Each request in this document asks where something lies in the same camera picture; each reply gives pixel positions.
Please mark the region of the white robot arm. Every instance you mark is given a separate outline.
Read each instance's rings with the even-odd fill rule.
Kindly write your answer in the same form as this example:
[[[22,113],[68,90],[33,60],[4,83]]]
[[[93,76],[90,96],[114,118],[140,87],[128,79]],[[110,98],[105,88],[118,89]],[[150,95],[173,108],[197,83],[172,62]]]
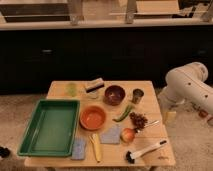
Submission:
[[[166,74],[166,86],[158,94],[164,123],[174,116],[174,106],[189,100],[201,108],[201,114],[207,115],[207,123],[213,127],[213,88],[205,83],[207,78],[208,69],[200,62],[176,67]]]

